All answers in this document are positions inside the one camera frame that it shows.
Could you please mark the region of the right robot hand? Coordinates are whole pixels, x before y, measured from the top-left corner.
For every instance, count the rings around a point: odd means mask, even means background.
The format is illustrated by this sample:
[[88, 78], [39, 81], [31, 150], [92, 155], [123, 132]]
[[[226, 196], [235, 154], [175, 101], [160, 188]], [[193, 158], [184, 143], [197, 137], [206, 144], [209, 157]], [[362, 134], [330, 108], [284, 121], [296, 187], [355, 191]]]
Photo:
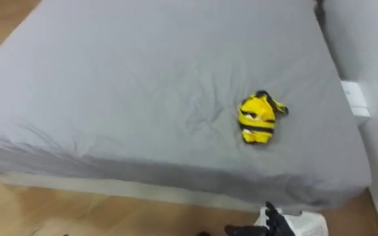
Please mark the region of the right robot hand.
[[227, 225], [224, 232], [227, 236], [295, 236], [287, 220], [270, 201], [265, 202], [265, 216], [265, 226]]

